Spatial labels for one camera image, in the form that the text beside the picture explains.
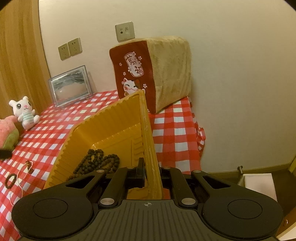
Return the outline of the golden plastic tray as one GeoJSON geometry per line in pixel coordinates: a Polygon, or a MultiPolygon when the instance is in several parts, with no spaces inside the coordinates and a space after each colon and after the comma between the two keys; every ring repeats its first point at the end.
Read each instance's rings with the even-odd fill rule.
{"type": "Polygon", "coordinates": [[[65,182],[89,149],[101,149],[106,156],[116,154],[120,159],[119,167],[136,167],[139,159],[143,158],[146,177],[144,188],[133,188],[128,198],[163,198],[163,185],[144,91],[138,90],[74,126],[44,187],[65,182]]]}

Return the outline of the pink starfish plush toy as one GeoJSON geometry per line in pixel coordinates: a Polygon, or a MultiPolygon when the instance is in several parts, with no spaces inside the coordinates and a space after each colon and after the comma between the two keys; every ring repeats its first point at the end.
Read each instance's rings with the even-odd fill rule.
{"type": "Polygon", "coordinates": [[[13,151],[19,142],[19,130],[16,128],[15,123],[17,117],[14,115],[7,116],[0,122],[0,138],[1,149],[13,151]]]}

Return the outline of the red white checkered tablecloth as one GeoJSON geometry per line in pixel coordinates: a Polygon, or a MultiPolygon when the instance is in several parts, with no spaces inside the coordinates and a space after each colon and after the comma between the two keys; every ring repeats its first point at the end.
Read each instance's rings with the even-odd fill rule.
{"type": "MultiPolygon", "coordinates": [[[[40,122],[21,135],[13,156],[1,162],[1,240],[18,239],[11,219],[13,204],[21,196],[44,187],[74,125],[117,100],[117,91],[112,90],[96,93],[64,109],[50,106],[41,113],[40,122]]],[[[183,173],[201,167],[206,136],[198,126],[188,97],[149,118],[160,164],[179,168],[183,173]]]]}

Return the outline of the white bunny plush toy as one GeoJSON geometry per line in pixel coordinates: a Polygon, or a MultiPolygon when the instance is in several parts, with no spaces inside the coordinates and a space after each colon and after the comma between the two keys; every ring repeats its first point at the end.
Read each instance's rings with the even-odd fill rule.
{"type": "Polygon", "coordinates": [[[10,100],[9,105],[13,108],[14,116],[17,117],[25,130],[31,129],[36,125],[40,116],[36,115],[36,111],[32,108],[32,105],[27,96],[24,96],[21,100],[10,100]]]}

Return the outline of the wooden headboard panel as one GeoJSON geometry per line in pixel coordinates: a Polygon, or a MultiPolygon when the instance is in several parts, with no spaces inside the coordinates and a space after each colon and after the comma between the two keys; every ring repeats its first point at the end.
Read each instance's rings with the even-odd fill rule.
{"type": "Polygon", "coordinates": [[[8,102],[27,96],[37,113],[51,104],[50,73],[41,37],[39,2],[11,1],[1,10],[1,118],[8,102]]]}

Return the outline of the silver framed sand picture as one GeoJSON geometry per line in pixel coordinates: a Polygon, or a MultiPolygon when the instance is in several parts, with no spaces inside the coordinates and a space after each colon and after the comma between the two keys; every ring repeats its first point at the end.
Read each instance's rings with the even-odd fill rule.
{"type": "Polygon", "coordinates": [[[85,65],[50,78],[48,84],[56,108],[93,96],[85,65]]]}

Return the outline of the lucky cat toast cushion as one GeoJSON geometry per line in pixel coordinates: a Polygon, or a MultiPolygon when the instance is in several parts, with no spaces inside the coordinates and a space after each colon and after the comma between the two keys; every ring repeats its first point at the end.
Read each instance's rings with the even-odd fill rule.
{"type": "Polygon", "coordinates": [[[109,50],[119,98],[144,91],[150,113],[191,92],[191,50],[179,36],[133,39],[109,50]]]}

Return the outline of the yellow box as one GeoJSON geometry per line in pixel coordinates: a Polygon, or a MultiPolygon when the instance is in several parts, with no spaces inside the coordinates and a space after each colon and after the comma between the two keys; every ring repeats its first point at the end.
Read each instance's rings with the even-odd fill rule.
{"type": "Polygon", "coordinates": [[[290,167],[288,168],[290,173],[293,173],[295,175],[295,169],[296,169],[296,157],[293,159],[290,167]]]}

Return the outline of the left double wall socket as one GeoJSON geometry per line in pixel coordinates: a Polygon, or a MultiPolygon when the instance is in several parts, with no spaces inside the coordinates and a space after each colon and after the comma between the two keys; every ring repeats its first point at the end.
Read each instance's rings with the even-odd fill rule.
{"type": "Polygon", "coordinates": [[[60,59],[62,61],[68,59],[71,57],[70,55],[70,50],[69,50],[69,46],[67,43],[61,45],[58,47],[58,51],[59,51],[59,55],[60,55],[60,59]]]}

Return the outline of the right wall data socket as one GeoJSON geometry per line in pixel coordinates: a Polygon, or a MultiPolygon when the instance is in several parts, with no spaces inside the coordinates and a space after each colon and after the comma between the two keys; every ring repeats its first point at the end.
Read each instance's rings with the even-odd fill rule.
{"type": "Polygon", "coordinates": [[[135,38],[133,22],[115,25],[115,32],[118,42],[124,42],[135,38]]]}

